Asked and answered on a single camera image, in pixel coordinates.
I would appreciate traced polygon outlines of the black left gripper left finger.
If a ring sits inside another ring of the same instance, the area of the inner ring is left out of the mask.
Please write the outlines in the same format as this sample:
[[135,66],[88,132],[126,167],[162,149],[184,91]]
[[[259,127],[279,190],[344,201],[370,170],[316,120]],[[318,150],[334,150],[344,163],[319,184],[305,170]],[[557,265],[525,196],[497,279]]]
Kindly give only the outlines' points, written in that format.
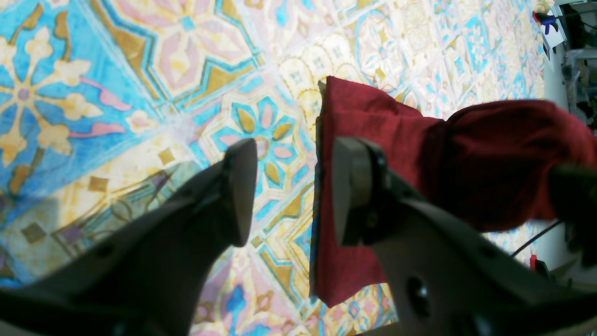
[[3,336],[187,336],[209,271],[251,231],[257,145],[246,138],[164,204],[62,269],[1,292]]

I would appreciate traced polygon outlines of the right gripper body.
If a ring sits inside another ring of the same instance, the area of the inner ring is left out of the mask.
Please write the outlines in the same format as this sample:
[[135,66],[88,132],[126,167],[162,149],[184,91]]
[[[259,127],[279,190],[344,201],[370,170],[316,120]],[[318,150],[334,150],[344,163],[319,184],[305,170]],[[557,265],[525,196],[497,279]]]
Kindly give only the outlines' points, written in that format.
[[596,266],[596,170],[558,164],[549,172],[548,191],[556,218],[567,226],[565,237],[568,249],[581,253],[583,266]]

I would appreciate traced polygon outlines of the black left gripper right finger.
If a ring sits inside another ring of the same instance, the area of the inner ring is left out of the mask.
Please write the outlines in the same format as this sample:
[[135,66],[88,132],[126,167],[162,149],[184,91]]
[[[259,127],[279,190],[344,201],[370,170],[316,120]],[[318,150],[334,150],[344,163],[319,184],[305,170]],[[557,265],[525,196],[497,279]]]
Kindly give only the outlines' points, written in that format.
[[399,321],[367,336],[582,336],[596,295],[519,264],[469,224],[427,202],[378,145],[334,142],[334,227],[342,246],[370,246]]

